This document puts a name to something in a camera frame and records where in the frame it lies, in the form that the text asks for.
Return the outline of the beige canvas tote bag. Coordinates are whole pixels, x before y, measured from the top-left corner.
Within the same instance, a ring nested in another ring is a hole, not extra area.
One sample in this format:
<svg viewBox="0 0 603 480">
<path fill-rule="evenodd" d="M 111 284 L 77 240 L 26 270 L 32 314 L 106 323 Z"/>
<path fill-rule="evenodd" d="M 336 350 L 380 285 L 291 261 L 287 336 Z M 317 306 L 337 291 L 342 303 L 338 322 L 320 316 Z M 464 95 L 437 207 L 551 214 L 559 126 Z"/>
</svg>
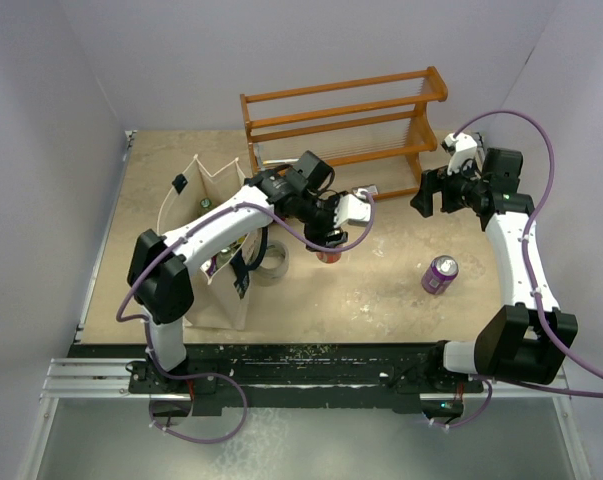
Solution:
<svg viewBox="0 0 603 480">
<path fill-rule="evenodd" d="M 246 175 L 234 159 L 214 173 L 209 172 L 198 157 L 177 177 L 165 197 L 158 214 L 156 230 L 163 235 L 182 227 L 200 214 L 200 201 L 209 198 L 217 207 L 230 199 L 242 186 Z M 235 285 L 233 265 L 242 256 L 250 264 L 257 256 L 260 231 L 255 230 L 239 239 L 232 259 L 218 266 L 209 278 L 200 270 L 191 276 L 194 304 L 184 321 L 197 328 L 242 330 L 249 304 L 249 288 Z"/>
</svg>

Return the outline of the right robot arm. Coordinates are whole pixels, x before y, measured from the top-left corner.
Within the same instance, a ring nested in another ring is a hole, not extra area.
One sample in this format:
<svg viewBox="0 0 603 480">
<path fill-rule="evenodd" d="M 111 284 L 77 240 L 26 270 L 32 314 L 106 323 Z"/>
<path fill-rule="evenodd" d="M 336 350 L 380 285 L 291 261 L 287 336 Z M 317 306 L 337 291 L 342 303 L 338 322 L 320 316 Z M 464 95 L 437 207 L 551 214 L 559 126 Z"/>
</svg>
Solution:
<svg viewBox="0 0 603 480">
<path fill-rule="evenodd" d="M 449 164 L 423 171 L 410 204 L 430 217 L 439 194 L 442 212 L 469 208 L 477 215 L 495 254 L 502 305 L 475 340 L 442 344 L 441 357 L 426 366 L 427 383 L 448 391 L 466 374 L 548 385 L 565 359 L 552 340 L 570 346 L 578 324 L 574 315 L 561 311 L 544 276 L 535 206 L 518 190 L 523 156 L 491 148 L 478 166 L 475 148 L 446 150 Z"/>
</svg>

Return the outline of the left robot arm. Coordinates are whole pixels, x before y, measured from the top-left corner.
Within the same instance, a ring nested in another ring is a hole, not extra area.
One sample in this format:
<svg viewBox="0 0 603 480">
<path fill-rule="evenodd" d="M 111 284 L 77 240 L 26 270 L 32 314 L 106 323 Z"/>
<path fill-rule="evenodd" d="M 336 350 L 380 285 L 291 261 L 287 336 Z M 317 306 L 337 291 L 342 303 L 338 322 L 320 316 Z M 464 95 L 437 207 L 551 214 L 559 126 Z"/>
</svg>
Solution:
<svg viewBox="0 0 603 480">
<path fill-rule="evenodd" d="M 198 297 L 191 278 L 215 255 L 288 218 L 303 224 L 299 238 L 309 251 L 339 254 L 347 249 L 343 227 L 360 200 L 331 190 L 334 176 L 330 165 L 306 151 L 293 165 L 245 179 L 228 200 L 190 223 L 163 234 L 149 229 L 139 235 L 122 303 L 136 301 L 143 309 L 137 318 L 155 363 L 151 378 L 163 391 L 175 392 L 186 382 L 183 318 Z"/>
</svg>

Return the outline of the purple soda can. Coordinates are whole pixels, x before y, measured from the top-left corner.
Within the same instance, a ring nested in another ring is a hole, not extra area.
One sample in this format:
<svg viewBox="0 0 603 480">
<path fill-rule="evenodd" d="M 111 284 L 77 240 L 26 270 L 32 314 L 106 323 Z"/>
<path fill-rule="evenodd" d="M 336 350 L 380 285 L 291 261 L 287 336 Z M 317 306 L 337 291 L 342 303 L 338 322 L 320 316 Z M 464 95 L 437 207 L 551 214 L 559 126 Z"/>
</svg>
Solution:
<svg viewBox="0 0 603 480">
<path fill-rule="evenodd" d="M 441 255 L 432 260 L 421 278 L 423 289 L 432 294 L 444 293 L 450 284 L 457 278 L 459 266 L 450 255 Z"/>
</svg>

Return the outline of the purple Fanta can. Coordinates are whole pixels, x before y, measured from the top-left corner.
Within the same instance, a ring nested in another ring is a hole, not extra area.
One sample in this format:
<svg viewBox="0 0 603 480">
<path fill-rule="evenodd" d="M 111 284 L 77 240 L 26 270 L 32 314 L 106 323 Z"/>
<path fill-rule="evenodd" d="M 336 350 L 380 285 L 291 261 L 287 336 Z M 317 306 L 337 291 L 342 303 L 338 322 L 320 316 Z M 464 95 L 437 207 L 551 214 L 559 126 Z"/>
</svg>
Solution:
<svg viewBox="0 0 603 480">
<path fill-rule="evenodd" d="M 218 269 L 217 256 L 214 255 L 212 258 L 206 261 L 202 265 L 201 269 L 209 278 L 211 278 Z"/>
</svg>

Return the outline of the red cola can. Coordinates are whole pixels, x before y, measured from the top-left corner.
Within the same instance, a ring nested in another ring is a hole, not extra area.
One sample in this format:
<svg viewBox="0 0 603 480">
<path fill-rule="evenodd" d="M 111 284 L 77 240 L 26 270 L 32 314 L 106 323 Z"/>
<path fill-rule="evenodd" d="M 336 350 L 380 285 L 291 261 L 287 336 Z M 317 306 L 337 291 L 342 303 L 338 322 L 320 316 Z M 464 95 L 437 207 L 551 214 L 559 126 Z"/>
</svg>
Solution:
<svg viewBox="0 0 603 480">
<path fill-rule="evenodd" d="M 316 252 L 317 258 L 325 264 L 334 264 L 342 257 L 342 252 L 339 249 L 323 249 Z"/>
</svg>

